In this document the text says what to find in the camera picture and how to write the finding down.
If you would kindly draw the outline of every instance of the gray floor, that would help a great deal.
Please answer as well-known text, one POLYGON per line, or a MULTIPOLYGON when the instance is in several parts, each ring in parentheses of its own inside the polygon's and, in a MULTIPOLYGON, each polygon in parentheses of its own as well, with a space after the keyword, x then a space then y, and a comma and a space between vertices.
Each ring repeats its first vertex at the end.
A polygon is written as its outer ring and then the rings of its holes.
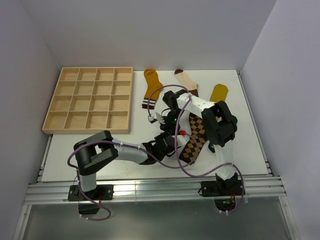
MULTIPOLYGON (((25 240, 287 240, 277 197, 249 198, 234 214, 219 215, 213 200, 108 204, 106 221, 79 218, 77 205, 32 206, 25 240)), ((105 212, 100 210, 98 216, 105 212)))

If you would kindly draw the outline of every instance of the table top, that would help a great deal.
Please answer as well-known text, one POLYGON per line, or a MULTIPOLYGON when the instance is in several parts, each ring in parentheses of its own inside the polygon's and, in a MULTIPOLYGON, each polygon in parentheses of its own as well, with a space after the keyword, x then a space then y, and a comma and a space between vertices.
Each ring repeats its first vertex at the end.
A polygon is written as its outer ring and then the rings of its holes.
MULTIPOLYGON (((174 71, 157 71, 159 81, 163 85, 179 84, 174 71)), ((228 94, 225 102, 231 113, 237 117, 238 131, 235 133, 233 147, 233 162, 243 175, 268 174, 267 166, 258 141, 253 121, 250 116, 248 105, 235 70, 187 70, 190 78, 198 83, 199 97, 209 100, 216 84, 226 85, 228 94)), ((143 71, 133 73, 133 90, 131 101, 130 133, 112 134, 120 141, 139 144, 149 142, 162 131, 159 123, 150 124, 148 113, 142 108, 142 102, 147 90, 147 83, 143 71)), ((178 91, 177 87, 165 88, 155 105, 155 111, 160 113, 167 108, 162 97, 168 90, 178 91)), ((182 130, 191 133, 188 112, 185 112, 180 121, 182 130)), ((46 157, 43 182, 73 181, 76 172, 67 165, 67 158, 73 152, 75 143, 91 136, 91 134, 54 134, 46 157)), ((179 141, 186 143, 188 137, 180 136, 179 141)), ((216 156, 208 149, 207 141, 201 150, 195 164, 188 166, 186 170, 193 175, 203 174, 218 165, 216 156)), ((163 162, 167 165, 178 166, 174 156, 165 157, 163 162)), ((156 163, 153 165, 138 165, 133 162, 114 160, 97 172, 99 180, 140 180, 159 178, 187 177, 181 169, 169 169, 156 163)))

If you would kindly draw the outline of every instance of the sock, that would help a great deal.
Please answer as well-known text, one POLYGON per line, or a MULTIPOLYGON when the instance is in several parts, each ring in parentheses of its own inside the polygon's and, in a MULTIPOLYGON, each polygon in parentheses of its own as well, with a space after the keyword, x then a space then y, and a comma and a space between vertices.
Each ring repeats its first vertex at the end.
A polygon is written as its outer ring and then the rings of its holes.
MULTIPOLYGON (((210 102, 220 102, 220 101, 225 101, 227 98, 228 94, 228 88, 225 85, 222 84, 217 84, 214 86, 211 97, 210 97, 210 102)), ((215 153, 215 147, 214 145, 210 142, 208 145, 208 148, 211 152, 215 153)))
MULTIPOLYGON (((198 84, 195 81, 192 81, 188 74, 182 69, 177 69, 174 71, 174 75, 179 83, 186 87, 191 94, 196 97, 199 97, 197 86, 198 84)), ((205 128, 202 123, 202 119, 193 113, 189 113, 189 124, 191 128, 191 135, 195 138, 198 143, 199 149, 203 148, 206 143, 207 136, 205 133, 205 128)), ((190 139, 184 148, 182 149, 179 158, 180 160, 186 162, 187 164, 195 161, 195 157, 197 155, 197 145, 194 140, 190 139)))
POLYGON ((183 71, 182 69, 177 69, 174 71, 174 76, 182 86, 186 87, 186 89, 189 90, 191 94, 199 97, 197 90, 198 84, 195 81, 192 81, 185 71, 183 71))
MULTIPOLYGON (((154 69, 145 70, 144 77, 145 77, 146 83, 148 84, 148 88, 147 88, 146 93, 143 98, 142 108, 146 109, 146 108, 148 108, 147 107, 148 99, 151 96, 151 94, 156 89, 163 87, 163 85, 161 84, 161 82, 159 82, 158 74, 157 74, 156 70, 154 70, 154 69)), ((149 109, 155 109, 155 105, 156 105, 156 102, 159 98, 161 91, 162 91, 162 89, 153 94, 153 96, 149 102, 149 109)))

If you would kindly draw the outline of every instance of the wooden tray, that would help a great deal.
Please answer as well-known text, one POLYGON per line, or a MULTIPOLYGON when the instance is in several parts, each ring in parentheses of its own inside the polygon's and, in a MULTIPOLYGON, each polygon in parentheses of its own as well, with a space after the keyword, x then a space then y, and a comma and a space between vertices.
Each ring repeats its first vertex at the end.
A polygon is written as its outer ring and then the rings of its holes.
POLYGON ((129 133, 132 81, 132 67, 64 67, 42 130, 129 133))

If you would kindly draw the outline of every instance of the striped sock cuff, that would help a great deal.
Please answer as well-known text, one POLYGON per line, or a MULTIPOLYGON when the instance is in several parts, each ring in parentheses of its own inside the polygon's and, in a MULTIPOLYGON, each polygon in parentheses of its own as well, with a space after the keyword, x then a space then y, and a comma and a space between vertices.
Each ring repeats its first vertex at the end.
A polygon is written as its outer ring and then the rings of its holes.
MULTIPOLYGON (((148 99, 149 98, 144 98, 142 102, 142 108, 147 109, 148 108, 148 99)), ((156 106, 156 100, 150 99, 149 101, 149 109, 153 110, 155 109, 156 106)))

